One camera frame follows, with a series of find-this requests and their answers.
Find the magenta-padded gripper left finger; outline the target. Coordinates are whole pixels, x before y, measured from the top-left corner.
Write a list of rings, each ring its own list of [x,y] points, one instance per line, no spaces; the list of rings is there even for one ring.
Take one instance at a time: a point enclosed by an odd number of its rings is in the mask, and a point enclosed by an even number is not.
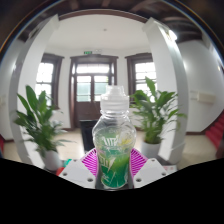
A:
[[[98,175],[98,157],[95,149],[80,160],[71,160],[59,176],[81,187],[95,187]]]

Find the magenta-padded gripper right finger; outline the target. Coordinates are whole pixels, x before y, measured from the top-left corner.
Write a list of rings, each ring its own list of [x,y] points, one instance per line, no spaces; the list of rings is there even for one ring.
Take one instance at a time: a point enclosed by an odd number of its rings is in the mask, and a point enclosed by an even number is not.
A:
[[[130,154],[130,176],[134,189],[144,187],[167,175],[163,166],[155,159],[148,159],[133,148]]]

